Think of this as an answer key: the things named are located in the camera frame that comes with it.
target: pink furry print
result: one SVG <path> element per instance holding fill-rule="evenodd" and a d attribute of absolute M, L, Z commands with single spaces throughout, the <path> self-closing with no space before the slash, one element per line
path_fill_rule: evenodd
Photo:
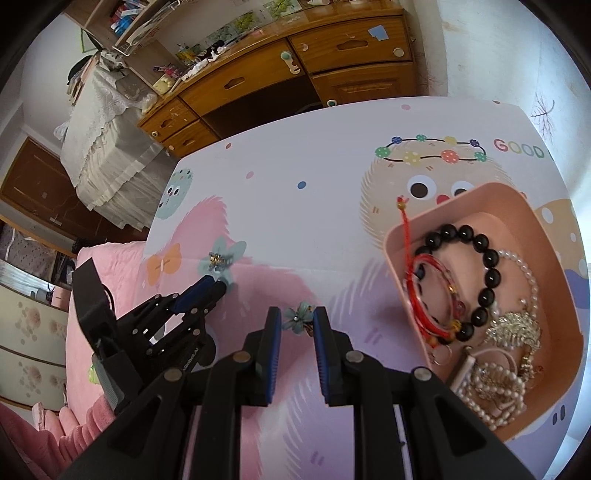
<path fill-rule="evenodd" d="M 242 240 L 230 238 L 226 206 L 221 198 L 211 197 L 198 203 L 185 216 L 168 244 L 157 254 L 163 257 L 173 245 L 179 244 L 181 261 L 174 274 L 163 271 L 158 284 L 152 287 L 147 281 L 150 259 L 144 260 L 139 271 L 136 300 L 145 301 L 156 293 L 181 293 L 195 283 L 200 278 L 197 271 L 199 262 L 207 257 L 215 240 L 220 237 L 224 237 L 228 247 Z M 240 350 L 246 335 L 264 326 L 269 307 L 277 306 L 283 311 L 288 307 L 297 308 L 303 300 L 310 303 L 316 301 L 310 289 L 292 270 L 258 265 L 247 256 L 233 264 L 230 270 L 234 283 L 206 320 L 208 331 L 211 329 L 216 339 L 218 358 Z M 169 332 L 180 322 L 180 316 L 171 319 L 166 331 Z M 307 335 L 296 336 L 288 332 L 282 336 L 274 403 L 286 397 L 288 379 L 297 370 L 296 361 L 313 348 L 313 340 Z M 241 478 L 248 480 L 261 476 L 260 415 L 260 408 L 243 410 Z"/>

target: orange bow print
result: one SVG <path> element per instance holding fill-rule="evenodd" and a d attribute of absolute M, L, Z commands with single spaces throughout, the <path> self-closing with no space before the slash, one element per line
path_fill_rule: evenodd
<path fill-rule="evenodd" d="M 160 275 L 164 272 L 167 275 L 172 275 L 181 266 L 181 246 L 180 244 L 172 245 L 163 257 L 159 255 L 152 255 L 148 259 L 148 284 L 153 287 L 160 279 Z"/>

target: cartoon tablecloth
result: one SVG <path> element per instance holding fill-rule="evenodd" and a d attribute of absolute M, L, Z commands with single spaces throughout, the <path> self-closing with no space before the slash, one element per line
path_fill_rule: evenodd
<path fill-rule="evenodd" d="M 493 101 L 343 105 L 186 157 L 152 224 L 137 301 L 183 291 L 207 273 L 209 252 L 232 249 L 243 256 L 224 270 L 231 288 L 207 317 L 218 357 L 240 349 L 270 306 L 285 311 L 305 301 L 325 305 L 355 347 L 409 371 L 422 358 L 381 251 L 385 232 L 400 221 L 396 198 L 410 199 L 412 216 L 487 181 L 514 186 L 535 209 L 566 272 L 587 345 L 589 280 L 569 195 L 527 116 Z M 566 434 L 583 365 L 563 399 L 508 443 L 537 478 Z M 245 409 L 242 437 L 242 478 L 353 478 L 352 409 L 324 405 L 312 338 L 283 333 L 274 402 Z"/>

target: red bracelet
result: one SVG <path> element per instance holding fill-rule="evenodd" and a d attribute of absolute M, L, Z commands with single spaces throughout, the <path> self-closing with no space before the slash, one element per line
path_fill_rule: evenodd
<path fill-rule="evenodd" d="M 415 269 L 420 264 L 427 264 L 435 268 L 446 283 L 447 291 L 451 300 L 451 319 L 447 324 L 449 328 L 443 327 L 441 324 L 433 320 L 433 317 L 426 311 L 423 302 L 418 296 L 418 279 L 414 275 Z M 453 341 L 456 332 L 460 330 L 462 324 L 460 318 L 465 313 L 466 306 L 460 300 L 457 292 L 456 283 L 452 277 L 452 273 L 443 265 L 437 258 L 429 254 L 420 254 L 413 258 L 410 263 L 410 268 L 407 270 L 405 279 L 408 298 L 413 309 L 414 320 L 427 343 L 436 347 L 439 344 L 437 337 L 441 337 L 446 341 Z"/>

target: silver rivet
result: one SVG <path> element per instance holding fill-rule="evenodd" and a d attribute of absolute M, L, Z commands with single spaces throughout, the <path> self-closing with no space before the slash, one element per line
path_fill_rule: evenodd
<path fill-rule="evenodd" d="M 178 368 L 169 368 L 164 372 L 164 379 L 169 382 L 178 382 L 183 377 L 183 373 Z"/>
<path fill-rule="evenodd" d="M 351 362 L 352 364 L 361 363 L 364 359 L 363 354 L 358 350 L 350 350 L 345 354 L 345 358 L 348 362 Z"/>
<path fill-rule="evenodd" d="M 419 367 L 419 368 L 415 369 L 414 376 L 416 377 L 417 380 L 420 380 L 421 382 L 426 382 L 428 380 L 431 380 L 431 377 L 433 376 L 433 374 L 431 373 L 431 371 L 428 368 Z"/>
<path fill-rule="evenodd" d="M 239 364 L 245 364 L 250 359 L 251 359 L 251 354 L 249 354 L 248 352 L 245 352 L 244 350 L 240 350 L 239 352 L 236 352 L 234 355 L 232 355 L 232 360 L 234 360 L 236 363 L 239 363 Z"/>

